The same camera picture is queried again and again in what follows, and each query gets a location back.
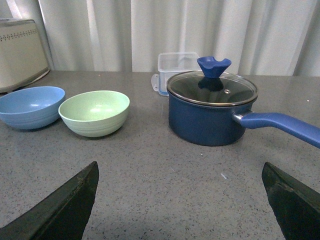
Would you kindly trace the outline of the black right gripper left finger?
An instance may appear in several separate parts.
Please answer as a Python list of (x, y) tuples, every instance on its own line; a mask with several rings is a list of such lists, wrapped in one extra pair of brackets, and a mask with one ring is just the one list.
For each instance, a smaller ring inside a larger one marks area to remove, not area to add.
[(99, 167), (93, 161), (32, 209), (0, 229), (2, 240), (80, 240), (95, 203)]

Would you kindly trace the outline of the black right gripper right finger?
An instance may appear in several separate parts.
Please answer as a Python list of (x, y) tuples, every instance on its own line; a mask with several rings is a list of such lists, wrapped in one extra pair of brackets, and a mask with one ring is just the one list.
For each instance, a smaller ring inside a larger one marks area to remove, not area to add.
[(269, 205), (287, 240), (320, 238), (320, 194), (266, 162), (261, 178)]

